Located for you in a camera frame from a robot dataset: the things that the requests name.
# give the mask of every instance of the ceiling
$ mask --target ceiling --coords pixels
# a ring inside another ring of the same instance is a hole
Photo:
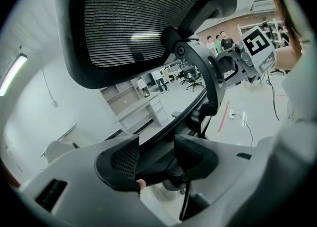
[[[233,17],[250,13],[254,1],[257,0],[238,0]],[[217,19],[207,20],[199,31],[217,23]],[[0,80],[19,53],[25,53],[31,58],[56,38],[58,33],[54,1],[19,0],[0,34]]]

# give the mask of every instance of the hair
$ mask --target hair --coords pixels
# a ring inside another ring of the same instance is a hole
[[[299,34],[296,30],[294,22],[292,21],[291,15],[289,14],[284,0],[274,0],[277,13],[281,17],[281,20],[288,31],[291,46],[293,47],[298,58],[301,57],[301,45],[298,41],[297,35]]]

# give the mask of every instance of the man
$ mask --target man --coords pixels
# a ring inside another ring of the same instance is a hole
[[[220,32],[220,35],[222,37],[221,40],[221,49],[226,50],[232,47],[233,45],[233,40],[231,38],[228,38],[227,34],[224,31]]]
[[[162,85],[164,86],[165,88],[165,91],[169,91],[169,89],[167,88],[166,84],[164,83],[164,79],[162,78],[162,74],[156,70],[154,72],[151,73],[154,80],[156,81],[157,85],[158,85],[158,88],[159,88],[159,91],[163,94],[163,88],[162,86],[160,85],[162,83]]]
[[[216,35],[216,49],[218,51],[218,54],[220,54],[220,52],[222,52],[222,49],[221,49],[221,40],[220,40],[220,35]]]
[[[278,30],[279,34],[281,35],[281,40],[282,40],[281,46],[282,47],[289,46],[289,37],[286,33],[283,33],[283,27],[278,26],[277,30]]]
[[[215,55],[218,55],[218,52],[216,50],[216,44],[213,42],[213,38],[211,36],[207,36],[207,48]]]

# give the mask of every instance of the floor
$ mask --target floor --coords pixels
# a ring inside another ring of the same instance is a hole
[[[275,135],[286,119],[287,113],[288,97],[281,86],[284,79],[285,77],[279,74],[270,76],[271,83],[275,88],[275,106],[280,121],[277,120],[274,113],[271,87],[268,84],[260,85],[259,81],[252,85],[243,82],[227,89],[218,114],[211,119],[207,128],[206,136],[209,140],[256,147],[261,138]],[[170,91],[159,95],[170,121],[173,119],[171,114],[174,111],[183,111],[202,90],[187,91],[186,85],[182,86],[177,81],[173,85],[173,88],[169,87]],[[233,116],[233,119],[229,119],[231,109],[234,110],[235,114],[241,115],[249,125],[253,140],[249,129],[240,117]],[[153,123],[141,133],[140,137],[145,140],[161,129],[162,127]],[[179,222],[178,217],[183,198],[179,192],[167,191],[162,184],[146,187],[141,192],[143,203],[167,226]]]

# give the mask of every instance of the ceiling light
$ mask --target ceiling light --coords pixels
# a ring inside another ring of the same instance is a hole
[[[25,54],[19,54],[17,59],[14,61],[13,65],[7,72],[7,74],[4,77],[4,80],[1,82],[0,86],[0,96],[4,96],[6,90],[9,88],[9,85],[11,81],[13,80],[16,73],[19,71],[19,69],[22,67],[22,65],[27,60],[27,56]]]
[[[147,33],[147,34],[136,34],[131,37],[131,40],[139,40],[139,39],[146,39],[146,38],[153,38],[160,36],[160,33]]]

